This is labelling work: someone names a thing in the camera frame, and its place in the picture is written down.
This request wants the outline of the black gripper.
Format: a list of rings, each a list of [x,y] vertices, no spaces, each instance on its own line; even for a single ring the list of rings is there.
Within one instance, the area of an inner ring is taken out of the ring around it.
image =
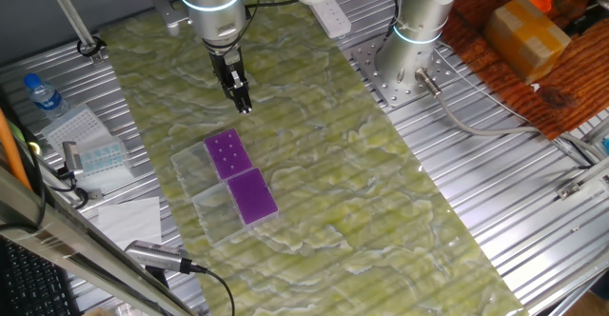
[[[235,46],[225,52],[209,54],[215,76],[223,86],[227,99],[231,100],[241,114],[252,111],[246,82],[242,50]]]

